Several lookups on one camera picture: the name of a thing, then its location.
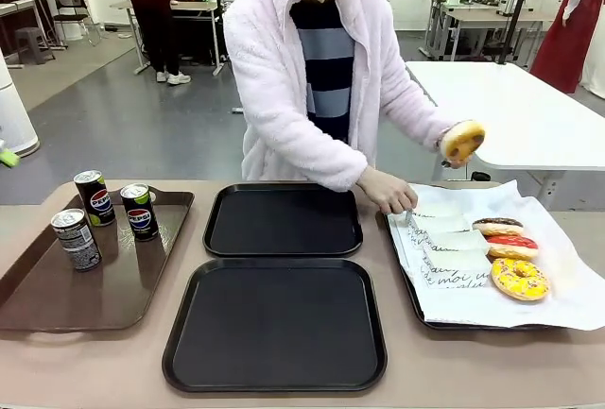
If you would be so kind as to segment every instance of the donut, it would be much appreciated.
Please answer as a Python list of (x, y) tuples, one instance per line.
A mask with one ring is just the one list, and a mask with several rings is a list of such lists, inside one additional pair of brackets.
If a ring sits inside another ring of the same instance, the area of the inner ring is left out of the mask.
[(493, 258), (533, 260), (538, 256), (538, 244), (522, 236), (491, 236), (488, 244), (488, 255)]
[(484, 236), (520, 236), (523, 224), (512, 218), (482, 218), (473, 224)]
[(465, 161), (485, 140), (485, 129), (477, 121), (463, 121), (450, 128), (440, 143), (443, 157), (449, 161)]
[(550, 291), (550, 283), (540, 268), (527, 261), (495, 260), (492, 280), (504, 294), (519, 300), (540, 300)]

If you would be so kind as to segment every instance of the black pants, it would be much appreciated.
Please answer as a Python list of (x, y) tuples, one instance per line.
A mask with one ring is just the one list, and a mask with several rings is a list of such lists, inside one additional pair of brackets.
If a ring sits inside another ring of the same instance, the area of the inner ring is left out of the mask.
[(170, 9), (134, 8), (143, 43), (156, 72), (179, 74), (179, 51)]

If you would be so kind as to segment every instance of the pepsi logo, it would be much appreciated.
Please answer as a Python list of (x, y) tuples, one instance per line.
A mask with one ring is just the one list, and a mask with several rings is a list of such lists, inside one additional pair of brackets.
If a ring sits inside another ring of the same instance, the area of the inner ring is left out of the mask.
[(129, 222), (133, 228), (142, 230), (151, 223), (151, 212), (147, 209), (133, 209), (129, 211)]
[(112, 201), (110, 200), (110, 194), (107, 193), (107, 190), (99, 190), (91, 196), (91, 206), (93, 206), (93, 209), (96, 211), (102, 213), (108, 211), (112, 206)]

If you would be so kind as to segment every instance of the hand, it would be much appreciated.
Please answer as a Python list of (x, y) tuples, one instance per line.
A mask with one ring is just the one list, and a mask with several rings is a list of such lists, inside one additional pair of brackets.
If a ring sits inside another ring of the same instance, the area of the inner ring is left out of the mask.
[(411, 211), (418, 204), (418, 196), (407, 182), (371, 166), (361, 174), (357, 185), (384, 214)]

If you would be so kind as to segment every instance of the can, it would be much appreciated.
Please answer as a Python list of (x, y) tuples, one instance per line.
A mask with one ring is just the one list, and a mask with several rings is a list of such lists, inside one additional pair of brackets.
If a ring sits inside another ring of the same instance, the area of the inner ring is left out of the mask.
[(83, 171), (76, 175), (74, 183), (78, 187), (79, 195), (84, 203), (84, 209), (88, 213), (88, 218), (91, 220), (91, 225), (106, 227), (115, 221), (115, 210), (100, 171)]
[(84, 272), (98, 266), (101, 253), (96, 246), (82, 209), (67, 209), (53, 216), (50, 225), (55, 230), (63, 249), (72, 260), (75, 270)]
[(120, 191), (126, 217), (137, 241), (150, 241), (158, 235), (158, 221), (153, 212), (149, 187), (145, 184), (127, 185)]

